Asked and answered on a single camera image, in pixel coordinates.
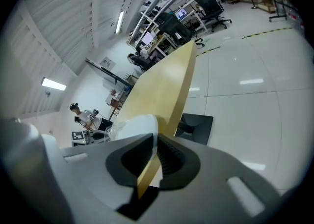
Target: floor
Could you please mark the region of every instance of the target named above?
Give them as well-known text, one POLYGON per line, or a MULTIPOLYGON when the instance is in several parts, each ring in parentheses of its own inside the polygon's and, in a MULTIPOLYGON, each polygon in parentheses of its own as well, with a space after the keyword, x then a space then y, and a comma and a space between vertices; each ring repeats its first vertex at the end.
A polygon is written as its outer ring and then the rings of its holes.
POLYGON ((251 5, 226 5, 227 29, 202 36, 185 113, 214 117, 208 146, 223 150, 283 194, 312 158, 313 49, 294 29, 251 5), (207 53, 202 52, 220 46, 207 53))

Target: hazard stripe tape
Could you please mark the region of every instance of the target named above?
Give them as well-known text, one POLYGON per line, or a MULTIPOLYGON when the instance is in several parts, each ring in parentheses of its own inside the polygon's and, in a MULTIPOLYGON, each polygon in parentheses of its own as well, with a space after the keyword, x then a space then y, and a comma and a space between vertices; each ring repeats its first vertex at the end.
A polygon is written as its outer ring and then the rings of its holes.
POLYGON ((275 31, 280 31, 280 30, 286 30, 286 29, 291 29, 291 28, 279 28, 279 29, 274 29, 274 30, 262 32, 262 33, 255 33, 255 34, 248 35, 248 36, 246 36, 244 38, 248 38, 248 37, 252 37, 252 36, 259 35, 259 34, 264 34, 264 33, 270 33, 270 32, 275 32, 275 31))
POLYGON ((212 50, 214 50, 214 49, 219 49, 219 48, 221 48, 221 47, 219 46, 219 47, 217 47, 217 48, 208 49, 208 50, 206 50, 206 51, 204 51, 204 52, 200 53, 200 54, 199 54, 199 55, 197 55, 197 56, 200 56, 200 55, 202 55, 202 54, 204 54, 204 53, 206 53, 206 52, 212 51, 212 50))

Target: ceiling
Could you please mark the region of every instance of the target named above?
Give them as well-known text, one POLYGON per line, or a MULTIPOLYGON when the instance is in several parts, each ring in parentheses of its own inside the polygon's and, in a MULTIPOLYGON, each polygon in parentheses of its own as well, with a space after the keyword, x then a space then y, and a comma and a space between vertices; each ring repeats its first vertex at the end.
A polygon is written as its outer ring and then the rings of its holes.
POLYGON ((5 33, 33 83, 21 118, 59 110, 64 92, 42 87, 42 78, 69 85, 91 50, 115 34, 120 12, 127 13, 132 1, 20 0, 5 33))

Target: person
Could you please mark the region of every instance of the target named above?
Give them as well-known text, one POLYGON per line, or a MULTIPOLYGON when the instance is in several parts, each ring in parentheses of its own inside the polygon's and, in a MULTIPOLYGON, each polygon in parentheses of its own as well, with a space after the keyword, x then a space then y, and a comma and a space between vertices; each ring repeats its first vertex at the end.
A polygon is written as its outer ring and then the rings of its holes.
POLYGON ((91 130, 104 131, 106 130, 107 127, 112 125, 112 122, 104 118, 93 116, 94 113, 89 110, 84 110, 81 112, 78 107, 78 104, 71 104, 70 110, 79 117, 80 124, 83 125, 83 127, 88 131, 91 130))

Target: computer monitor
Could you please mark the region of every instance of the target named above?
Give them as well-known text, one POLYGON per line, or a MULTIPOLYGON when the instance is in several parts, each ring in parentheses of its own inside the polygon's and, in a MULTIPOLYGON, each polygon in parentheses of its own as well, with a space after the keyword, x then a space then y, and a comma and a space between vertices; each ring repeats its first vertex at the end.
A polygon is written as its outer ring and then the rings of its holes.
POLYGON ((142 41, 145 43, 145 45, 148 45, 150 44, 150 42, 153 40, 153 37, 151 35, 151 33, 147 32, 143 38, 142 38, 142 41))
POLYGON ((176 13, 176 17, 178 19, 182 19, 185 15, 187 15, 187 12, 183 8, 181 8, 180 11, 176 13))

